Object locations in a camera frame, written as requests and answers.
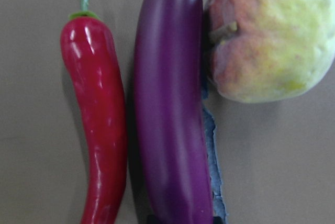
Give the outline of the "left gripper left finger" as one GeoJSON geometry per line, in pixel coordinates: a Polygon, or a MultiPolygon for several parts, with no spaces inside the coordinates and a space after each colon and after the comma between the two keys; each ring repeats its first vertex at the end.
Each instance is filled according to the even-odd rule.
{"type": "Polygon", "coordinates": [[[156,215],[148,215],[146,224],[162,224],[156,215]]]}

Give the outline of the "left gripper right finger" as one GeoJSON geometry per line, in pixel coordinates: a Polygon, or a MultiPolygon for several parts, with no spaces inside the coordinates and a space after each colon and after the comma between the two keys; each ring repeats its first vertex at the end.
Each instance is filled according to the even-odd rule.
{"type": "Polygon", "coordinates": [[[225,224],[224,220],[219,216],[213,217],[213,224],[225,224]]]}

